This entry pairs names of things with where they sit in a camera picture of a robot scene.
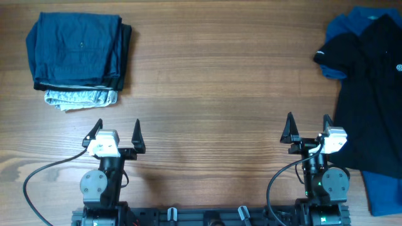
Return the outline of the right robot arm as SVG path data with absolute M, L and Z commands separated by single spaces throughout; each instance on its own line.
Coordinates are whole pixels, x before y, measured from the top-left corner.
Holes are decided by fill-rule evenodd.
M 328 164 L 327 157 L 344 146 L 347 133 L 342 127 L 333 126 L 329 115 L 323 117 L 323 132 L 316 138 L 299 135 L 293 114 L 286 118 L 280 142 L 290 144 L 289 154 L 299 154 L 303 171 L 302 182 L 305 198 L 295 201 L 290 217 L 279 216 L 287 225 L 333 225 L 351 224 L 347 201 L 350 173 L 340 166 Z

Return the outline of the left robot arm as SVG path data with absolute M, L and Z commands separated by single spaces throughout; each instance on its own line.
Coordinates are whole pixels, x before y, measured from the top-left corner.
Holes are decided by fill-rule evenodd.
M 80 215 L 72 217 L 76 226 L 118 226 L 139 225 L 139 219 L 131 211 L 127 202 L 119 200 L 123 178 L 128 178 L 124 170 L 126 161 L 137 160 L 137 155 L 146 152 L 137 120 L 131 138 L 133 147 L 120 148 L 119 135 L 115 129 L 104 129 L 99 119 L 82 141 L 89 154 L 100 161 L 99 168 L 84 174 L 80 181 L 84 208 Z

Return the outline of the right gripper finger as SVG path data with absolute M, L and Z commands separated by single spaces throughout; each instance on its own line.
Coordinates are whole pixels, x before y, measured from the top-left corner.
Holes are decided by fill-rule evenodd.
M 300 141 L 300 135 L 296 126 L 292 112 L 289 112 L 286 118 L 286 124 L 280 138 L 280 143 L 291 144 Z
M 333 127 L 333 121 L 328 114 L 323 116 L 323 132 L 328 131 L 331 127 Z

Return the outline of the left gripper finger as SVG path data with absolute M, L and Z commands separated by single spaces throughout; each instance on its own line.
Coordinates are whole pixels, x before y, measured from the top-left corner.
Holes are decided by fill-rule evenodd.
M 82 141 L 82 146 L 84 148 L 87 148 L 91 142 L 91 140 L 95 139 L 95 136 L 97 132 L 102 129 L 103 127 L 103 121 L 102 119 L 99 119 L 96 123 L 95 126 L 90 130 L 90 132 L 83 138 Z
M 144 154 L 146 152 L 146 145 L 141 133 L 141 125 L 139 119 L 136 119 L 131 143 L 134 146 L 134 150 L 138 154 Z

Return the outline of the black polo shirt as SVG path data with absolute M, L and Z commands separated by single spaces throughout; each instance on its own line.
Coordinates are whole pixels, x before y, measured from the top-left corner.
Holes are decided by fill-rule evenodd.
M 334 125 L 347 133 L 329 160 L 339 166 L 401 177 L 401 28 L 387 14 L 361 34 L 326 42 L 314 61 L 343 72 Z

